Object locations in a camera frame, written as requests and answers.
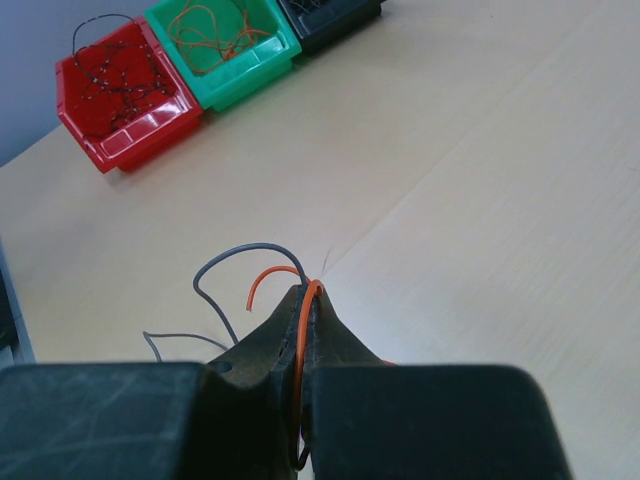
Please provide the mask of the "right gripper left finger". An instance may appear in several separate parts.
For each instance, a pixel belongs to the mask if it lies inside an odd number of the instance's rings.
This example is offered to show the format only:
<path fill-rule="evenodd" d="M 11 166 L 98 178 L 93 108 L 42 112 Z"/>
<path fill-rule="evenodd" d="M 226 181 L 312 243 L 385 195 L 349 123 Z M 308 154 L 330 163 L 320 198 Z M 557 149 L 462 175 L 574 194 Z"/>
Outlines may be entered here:
<path fill-rule="evenodd" d="M 209 363 L 31 364 L 1 374 L 5 479 L 294 479 L 300 286 Z"/>

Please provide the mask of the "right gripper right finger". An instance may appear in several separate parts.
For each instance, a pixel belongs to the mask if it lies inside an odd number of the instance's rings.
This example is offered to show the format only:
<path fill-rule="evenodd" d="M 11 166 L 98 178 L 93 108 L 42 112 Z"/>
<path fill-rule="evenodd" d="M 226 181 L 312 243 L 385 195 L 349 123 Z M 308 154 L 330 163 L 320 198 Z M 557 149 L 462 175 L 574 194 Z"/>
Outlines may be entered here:
<path fill-rule="evenodd" d="M 389 365 L 313 300 L 303 431 L 318 479 L 568 479 L 543 390 L 511 365 Z"/>

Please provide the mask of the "red plastic bin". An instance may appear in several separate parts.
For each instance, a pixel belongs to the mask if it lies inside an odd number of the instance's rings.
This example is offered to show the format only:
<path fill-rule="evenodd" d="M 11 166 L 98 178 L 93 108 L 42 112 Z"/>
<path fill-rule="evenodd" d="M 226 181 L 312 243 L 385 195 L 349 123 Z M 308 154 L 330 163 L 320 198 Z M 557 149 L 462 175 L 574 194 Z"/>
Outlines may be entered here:
<path fill-rule="evenodd" d="M 55 66 L 57 114 L 101 173 L 131 172 L 194 133 L 202 107 L 143 17 Z"/>

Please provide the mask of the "green plastic bin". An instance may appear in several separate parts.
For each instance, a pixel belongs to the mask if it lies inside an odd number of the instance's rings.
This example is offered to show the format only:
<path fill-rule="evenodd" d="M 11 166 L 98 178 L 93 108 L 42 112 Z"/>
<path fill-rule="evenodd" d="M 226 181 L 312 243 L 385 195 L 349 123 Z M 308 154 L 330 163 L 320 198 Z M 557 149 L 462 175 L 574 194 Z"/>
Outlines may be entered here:
<path fill-rule="evenodd" d="M 161 1 L 144 18 L 205 110 L 254 94 L 302 52 L 273 0 Z"/>

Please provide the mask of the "black plastic bin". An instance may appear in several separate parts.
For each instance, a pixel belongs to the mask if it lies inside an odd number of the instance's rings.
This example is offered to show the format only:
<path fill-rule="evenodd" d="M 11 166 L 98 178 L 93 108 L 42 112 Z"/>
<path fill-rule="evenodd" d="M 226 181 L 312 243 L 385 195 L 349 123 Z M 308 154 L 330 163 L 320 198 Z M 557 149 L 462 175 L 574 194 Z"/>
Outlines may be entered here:
<path fill-rule="evenodd" d="M 343 39 L 382 13 L 381 0 L 278 0 L 304 55 Z"/>

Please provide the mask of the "aluminium front rail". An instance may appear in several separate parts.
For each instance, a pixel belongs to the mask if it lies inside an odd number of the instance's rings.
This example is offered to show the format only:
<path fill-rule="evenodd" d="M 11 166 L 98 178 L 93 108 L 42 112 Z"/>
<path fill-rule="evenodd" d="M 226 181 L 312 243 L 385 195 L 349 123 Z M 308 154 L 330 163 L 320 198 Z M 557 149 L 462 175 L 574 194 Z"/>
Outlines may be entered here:
<path fill-rule="evenodd" d="M 1 247 L 1 368 L 36 362 L 4 247 Z"/>

